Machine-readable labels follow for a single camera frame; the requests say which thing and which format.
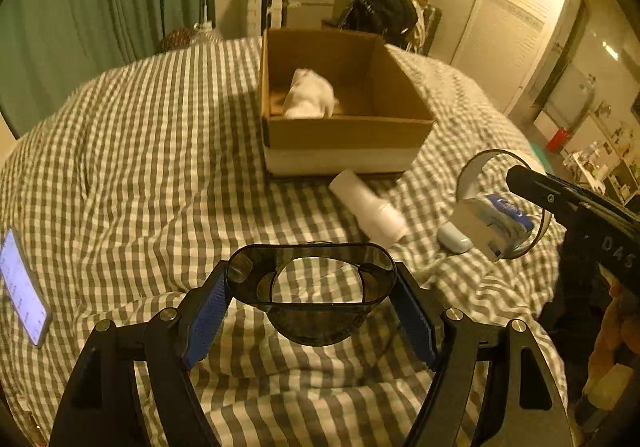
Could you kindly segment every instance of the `metal screw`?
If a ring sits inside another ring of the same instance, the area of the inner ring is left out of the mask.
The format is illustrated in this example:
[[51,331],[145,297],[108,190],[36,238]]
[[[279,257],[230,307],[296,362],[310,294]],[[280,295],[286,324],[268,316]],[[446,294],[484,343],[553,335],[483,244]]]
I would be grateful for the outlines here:
[[446,316],[452,321],[460,321],[465,316],[465,314],[463,314],[457,308],[449,308],[446,312]]
[[111,321],[109,319],[102,319],[95,325],[95,331],[106,332],[111,327]]
[[513,320],[511,322],[511,327],[516,331],[516,332],[524,332],[527,329],[527,325],[524,323],[524,321],[521,321],[520,319],[516,319]]
[[178,313],[175,311],[175,308],[165,308],[160,312],[160,320],[161,321],[172,321],[178,316]]

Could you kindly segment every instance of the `curtain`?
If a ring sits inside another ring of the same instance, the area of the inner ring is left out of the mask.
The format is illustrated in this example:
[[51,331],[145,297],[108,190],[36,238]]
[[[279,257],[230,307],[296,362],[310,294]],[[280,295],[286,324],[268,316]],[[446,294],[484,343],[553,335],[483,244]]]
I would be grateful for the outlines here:
[[4,0],[0,111],[14,135],[52,114],[80,83],[157,53],[166,34],[199,21],[204,1]]

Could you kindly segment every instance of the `white plastic tube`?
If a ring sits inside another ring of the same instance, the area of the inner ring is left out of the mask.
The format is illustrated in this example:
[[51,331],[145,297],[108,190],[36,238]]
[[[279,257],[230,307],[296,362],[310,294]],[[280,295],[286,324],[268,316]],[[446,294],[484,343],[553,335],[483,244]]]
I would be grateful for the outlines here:
[[356,217],[372,243],[388,249],[409,233],[402,214],[378,198],[353,171],[342,171],[329,184],[329,190]]

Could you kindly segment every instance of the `plaid blanket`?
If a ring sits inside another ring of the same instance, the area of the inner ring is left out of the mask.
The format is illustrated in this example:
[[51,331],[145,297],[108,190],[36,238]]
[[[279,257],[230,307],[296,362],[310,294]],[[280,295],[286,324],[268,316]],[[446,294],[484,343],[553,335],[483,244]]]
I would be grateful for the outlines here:
[[[50,434],[100,319],[130,324],[178,305],[245,244],[364,239],[327,184],[265,177],[259,50],[257,39],[231,40],[105,72],[18,143],[0,174],[0,229],[18,231],[52,311],[38,350],[0,285],[0,381],[23,429],[32,414]],[[529,144],[463,74],[390,50],[438,119],[411,170],[369,183],[410,229],[390,253],[473,319],[526,321],[564,398],[561,360],[535,322],[553,295],[562,227],[553,223],[532,252],[496,264],[477,250],[447,255],[436,240],[467,160],[487,148],[531,154]],[[506,192],[512,163],[488,164],[481,190]],[[136,375],[152,444],[165,445],[145,364]],[[191,380],[223,446],[385,446],[404,441],[432,375],[388,301],[349,339],[324,348],[291,343],[262,312],[234,301]],[[479,373],[460,443],[483,382]]]

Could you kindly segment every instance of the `smartphone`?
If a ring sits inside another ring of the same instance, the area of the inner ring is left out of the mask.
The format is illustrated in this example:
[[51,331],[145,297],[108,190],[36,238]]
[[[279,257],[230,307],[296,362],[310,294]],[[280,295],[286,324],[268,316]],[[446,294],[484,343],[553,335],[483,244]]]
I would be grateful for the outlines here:
[[0,250],[0,275],[31,343],[42,346],[50,311],[29,271],[17,232],[9,228]]

